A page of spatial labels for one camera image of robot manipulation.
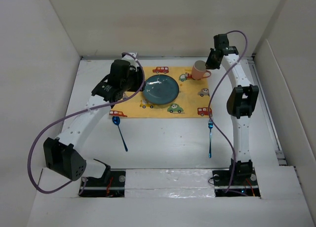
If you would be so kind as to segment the pink and white cup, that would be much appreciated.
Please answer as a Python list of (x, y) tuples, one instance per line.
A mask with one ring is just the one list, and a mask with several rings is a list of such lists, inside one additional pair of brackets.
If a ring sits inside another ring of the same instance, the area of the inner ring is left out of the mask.
[(192, 78), (201, 80), (211, 76), (211, 72), (206, 69), (205, 62), (202, 60), (195, 61), (192, 67)]

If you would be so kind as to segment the dark teal ceramic plate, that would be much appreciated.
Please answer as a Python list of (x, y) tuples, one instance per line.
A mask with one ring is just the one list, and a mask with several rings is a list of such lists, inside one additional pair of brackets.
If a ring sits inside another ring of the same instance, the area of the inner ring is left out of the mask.
[(180, 92), (175, 79), (167, 75), (154, 75), (145, 81), (144, 98), (155, 105), (167, 105), (173, 102)]

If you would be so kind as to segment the blue metal fork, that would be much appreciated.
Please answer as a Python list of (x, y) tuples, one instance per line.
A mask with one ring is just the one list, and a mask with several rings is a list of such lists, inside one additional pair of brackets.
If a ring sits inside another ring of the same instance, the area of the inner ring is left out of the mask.
[(212, 129), (213, 129), (212, 118), (210, 118), (208, 121), (208, 129), (209, 129), (209, 158), (212, 158)]

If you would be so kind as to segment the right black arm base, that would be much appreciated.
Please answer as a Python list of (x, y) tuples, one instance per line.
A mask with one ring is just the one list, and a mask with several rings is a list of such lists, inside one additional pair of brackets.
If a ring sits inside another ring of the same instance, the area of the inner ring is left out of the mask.
[(231, 174), (228, 169), (215, 169), (212, 176), (208, 179), (208, 183), (214, 187), (216, 197), (260, 197), (259, 185), (255, 170), (247, 178), (233, 178), (229, 190), (226, 192), (230, 182)]

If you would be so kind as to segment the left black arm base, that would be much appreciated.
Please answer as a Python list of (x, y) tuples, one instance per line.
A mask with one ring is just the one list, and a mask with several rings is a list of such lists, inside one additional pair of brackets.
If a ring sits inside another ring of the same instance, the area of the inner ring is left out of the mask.
[(105, 180), (82, 178), (80, 197), (120, 198), (125, 196), (126, 170), (114, 169)]

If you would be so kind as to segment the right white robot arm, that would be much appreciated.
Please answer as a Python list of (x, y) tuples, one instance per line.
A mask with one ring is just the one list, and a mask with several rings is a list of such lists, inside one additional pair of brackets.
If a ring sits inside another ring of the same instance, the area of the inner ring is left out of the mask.
[(237, 48), (229, 44), (227, 33), (214, 36), (214, 48), (210, 50), (205, 66), (209, 70), (224, 67), (224, 76), (229, 77), (232, 85), (226, 104), (233, 123), (234, 138), (228, 178), (235, 185), (250, 177), (253, 170), (249, 151), (249, 124), (259, 95), (259, 87), (247, 78), (240, 60)]

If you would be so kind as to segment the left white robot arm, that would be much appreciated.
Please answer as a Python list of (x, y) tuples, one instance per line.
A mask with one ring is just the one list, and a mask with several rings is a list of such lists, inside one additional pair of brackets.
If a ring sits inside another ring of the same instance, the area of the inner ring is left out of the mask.
[(81, 177), (93, 178), (100, 186), (110, 181), (109, 167), (95, 159), (81, 156), (83, 145), (92, 130), (112, 107), (124, 102), (126, 91), (134, 94), (144, 88), (144, 70), (136, 53), (123, 53), (112, 62), (110, 72), (92, 89), (82, 111), (74, 113), (74, 120), (56, 138), (47, 138), (43, 144), (48, 169), (76, 181)]

